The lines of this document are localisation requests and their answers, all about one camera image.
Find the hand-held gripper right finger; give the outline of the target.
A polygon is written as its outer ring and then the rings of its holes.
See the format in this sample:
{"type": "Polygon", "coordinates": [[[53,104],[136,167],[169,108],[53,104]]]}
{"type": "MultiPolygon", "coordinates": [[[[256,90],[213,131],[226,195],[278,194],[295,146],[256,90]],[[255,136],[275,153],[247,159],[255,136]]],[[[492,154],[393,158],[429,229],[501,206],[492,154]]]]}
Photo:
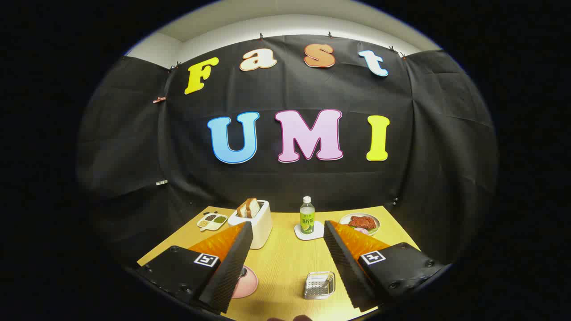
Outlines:
{"type": "Polygon", "coordinates": [[[325,221],[323,238],[351,304],[360,311],[415,297],[447,269],[408,243],[388,245],[335,221],[325,221]]]}

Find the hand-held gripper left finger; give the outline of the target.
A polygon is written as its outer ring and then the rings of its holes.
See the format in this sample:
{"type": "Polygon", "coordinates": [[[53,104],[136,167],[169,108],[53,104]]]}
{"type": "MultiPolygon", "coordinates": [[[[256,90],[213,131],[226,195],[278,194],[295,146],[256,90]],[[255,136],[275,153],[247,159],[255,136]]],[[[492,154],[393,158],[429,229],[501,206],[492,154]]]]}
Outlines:
{"type": "Polygon", "coordinates": [[[149,286],[192,308],[226,313],[253,240],[243,222],[190,248],[170,246],[136,275],[149,286]]]}

